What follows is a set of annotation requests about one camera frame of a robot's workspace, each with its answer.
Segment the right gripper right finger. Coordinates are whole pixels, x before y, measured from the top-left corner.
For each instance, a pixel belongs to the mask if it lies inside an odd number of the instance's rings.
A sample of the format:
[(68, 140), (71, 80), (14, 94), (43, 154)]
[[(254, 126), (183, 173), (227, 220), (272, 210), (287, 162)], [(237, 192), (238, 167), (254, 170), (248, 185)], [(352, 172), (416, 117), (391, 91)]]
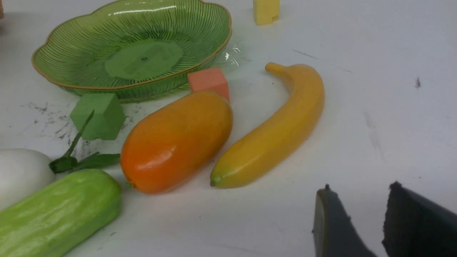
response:
[(455, 257), (457, 216), (399, 182), (390, 185), (382, 245), (389, 257)]

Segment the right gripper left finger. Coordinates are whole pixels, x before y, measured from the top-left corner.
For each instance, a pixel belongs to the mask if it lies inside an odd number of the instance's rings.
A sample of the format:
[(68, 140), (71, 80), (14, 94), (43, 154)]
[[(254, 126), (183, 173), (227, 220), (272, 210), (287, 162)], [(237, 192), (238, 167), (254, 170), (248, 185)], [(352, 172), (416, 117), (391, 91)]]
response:
[(317, 257), (375, 257), (357, 233), (338, 194), (329, 184), (317, 190), (313, 222)]

